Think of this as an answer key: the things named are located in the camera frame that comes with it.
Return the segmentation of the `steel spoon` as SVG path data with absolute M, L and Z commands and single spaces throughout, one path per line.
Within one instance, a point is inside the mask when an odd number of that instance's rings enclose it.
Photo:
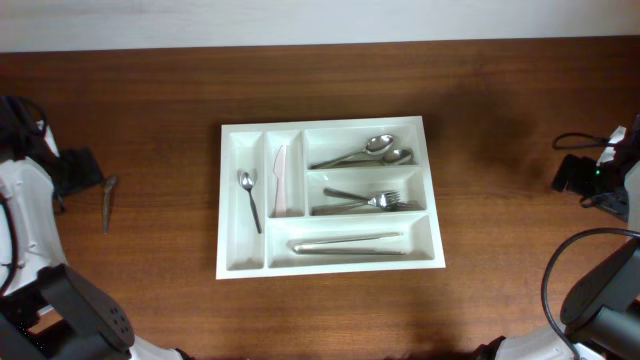
M 410 149 L 395 149 L 386 152 L 379 158 L 374 160 L 353 160 L 343 161 L 337 164 L 337 167 L 355 167 L 355 166 L 374 166 L 374 165 L 402 165 L 410 163 L 413 159 L 413 152 Z
M 368 156 L 381 155 L 387 152 L 388 150 L 390 150 L 393 144 L 394 144 L 394 137 L 391 134 L 383 134 L 383 135 L 375 136 L 370 138 L 366 142 L 365 147 L 363 149 L 339 156 L 329 161 L 312 165 L 311 168 L 312 169 L 328 168 L 340 163 L 341 161 L 350 159 L 358 155 L 368 155 Z

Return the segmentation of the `white plastic knife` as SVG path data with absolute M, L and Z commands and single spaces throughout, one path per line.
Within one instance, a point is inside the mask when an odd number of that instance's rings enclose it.
M 276 198 L 274 205 L 274 216 L 285 217 L 287 211 L 286 201 L 286 145 L 282 145 L 276 155 L 273 173 L 276 176 Z

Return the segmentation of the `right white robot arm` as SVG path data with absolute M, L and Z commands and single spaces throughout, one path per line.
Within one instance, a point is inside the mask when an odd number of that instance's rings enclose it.
M 639 356 L 639 126 L 618 127 L 610 137 L 582 134 L 584 148 L 599 148 L 599 159 L 576 156 L 566 147 L 551 187 L 580 195 L 584 208 L 596 208 L 625 222 L 624 228 L 579 232 L 554 251 L 541 281 L 545 327 L 526 336 L 501 336 L 480 345 L 474 359 L 636 359 Z M 581 239 L 620 235 L 625 243 L 584 275 L 563 301 L 555 319 L 548 285 L 560 255 Z

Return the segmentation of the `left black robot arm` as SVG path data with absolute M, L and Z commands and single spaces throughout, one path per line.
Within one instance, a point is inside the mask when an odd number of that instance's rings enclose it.
M 90 149 L 58 149 L 38 104 L 2 96 L 3 360 L 188 359 L 135 335 L 120 305 L 69 265 L 55 217 L 66 196 L 96 185 L 113 187 Z

